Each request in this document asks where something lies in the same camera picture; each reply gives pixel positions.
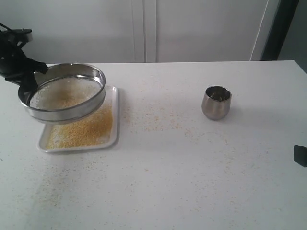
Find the cabinet door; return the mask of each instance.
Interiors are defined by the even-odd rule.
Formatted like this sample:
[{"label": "cabinet door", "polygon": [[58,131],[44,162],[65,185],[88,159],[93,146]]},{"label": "cabinet door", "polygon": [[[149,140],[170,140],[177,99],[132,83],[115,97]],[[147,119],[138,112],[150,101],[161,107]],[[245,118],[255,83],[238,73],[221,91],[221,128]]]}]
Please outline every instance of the cabinet door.
[{"label": "cabinet door", "polygon": [[24,51],[47,63],[144,62],[142,0],[10,0],[0,22],[31,28]]},{"label": "cabinet door", "polygon": [[158,62],[260,59],[278,2],[157,0],[156,59]]}]

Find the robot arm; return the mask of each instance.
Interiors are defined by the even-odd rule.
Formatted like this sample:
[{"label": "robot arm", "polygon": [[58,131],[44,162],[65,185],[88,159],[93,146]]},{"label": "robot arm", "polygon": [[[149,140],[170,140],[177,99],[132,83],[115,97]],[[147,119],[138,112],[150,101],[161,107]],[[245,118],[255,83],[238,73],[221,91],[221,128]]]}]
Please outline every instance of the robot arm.
[{"label": "robot arm", "polygon": [[35,92],[37,82],[34,72],[46,74],[48,67],[43,62],[32,60],[24,54],[22,47],[32,40],[30,29],[12,30],[0,23],[0,75],[25,91]]}]

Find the white wall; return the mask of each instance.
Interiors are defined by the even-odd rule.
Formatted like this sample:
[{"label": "white wall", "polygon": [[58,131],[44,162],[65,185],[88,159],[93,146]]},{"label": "white wall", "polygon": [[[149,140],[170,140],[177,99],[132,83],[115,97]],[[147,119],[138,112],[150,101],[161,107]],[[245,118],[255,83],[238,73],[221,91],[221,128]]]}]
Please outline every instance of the white wall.
[{"label": "white wall", "polygon": [[267,6],[270,15],[264,21],[269,26],[262,31],[264,41],[258,49],[265,44],[278,5],[277,0],[267,3],[268,0],[157,0],[157,61],[250,60]]},{"label": "white wall", "polygon": [[[134,29],[139,29],[133,28],[132,1],[4,0],[0,22],[33,29],[33,41],[24,51],[47,63],[143,61],[143,47],[135,58]],[[142,6],[134,13],[143,15]],[[142,17],[138,21],[143,27]]]},{"label": "white wall", "polygon": [[295,60],[307,72],[307,0],[300,0],[279,60]]}]

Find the metal sieve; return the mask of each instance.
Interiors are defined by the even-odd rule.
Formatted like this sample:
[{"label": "metal sieve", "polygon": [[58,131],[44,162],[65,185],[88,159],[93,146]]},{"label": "metal sieve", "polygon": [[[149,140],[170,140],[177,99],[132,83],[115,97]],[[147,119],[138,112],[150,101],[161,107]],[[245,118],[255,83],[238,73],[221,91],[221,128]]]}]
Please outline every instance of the metal sieve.
[{"label": "metal sieve", "polygon": [[[85,83],[91,81],[92,83],[97,84],[99,89],[89,99],[65,108],[44,109],[34,107],[32,105],[33,103],[30,103],[36,93],[40,90],[51,86],[55,81],[60,81],[65,78],[78,79]],[[101,70],[90,65],[78,63],[54,65],[49,67],[46,74],[36,72],[35,80],[38,84],[37,91],[27,92],[20,87],[18,90],[18,97],[30,116],[42,123],[67,124],[78,121],[95,112],[105,100],[106,78]]]}]

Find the cup rim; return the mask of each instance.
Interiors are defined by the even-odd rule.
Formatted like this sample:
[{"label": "cup rim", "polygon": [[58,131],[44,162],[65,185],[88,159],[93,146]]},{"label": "cup rim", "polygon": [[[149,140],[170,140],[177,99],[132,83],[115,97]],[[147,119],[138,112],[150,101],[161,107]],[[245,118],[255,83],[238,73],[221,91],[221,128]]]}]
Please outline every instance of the cup rim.
[{"label": "cup rim", "polygon": [[[214,87],[222,88],[223,90],[226,90],[227,92],[229,92],[229,98],[227,98],[226,100],[216,100],[216,99],[214,99],[214,98],[211,98],[211,97],[208,95],[207,91],[208,91],[209,89],[211,89],[211,88],[214,88]],[[206,95],[208,98],[210,98],[211,100],[215,101],[215,102],[227,102],[227,101],[231,100],[231,98],[232,98],[232,93],[230,92],[230,90],[227,89],[227,88],[225,88],[225,87],[223,87],[223,86],[220,86],[220,85],[213,85],[213,86],[208,87],[208,88],[206,89],[206,91],[205,91],[205,95]]]}]

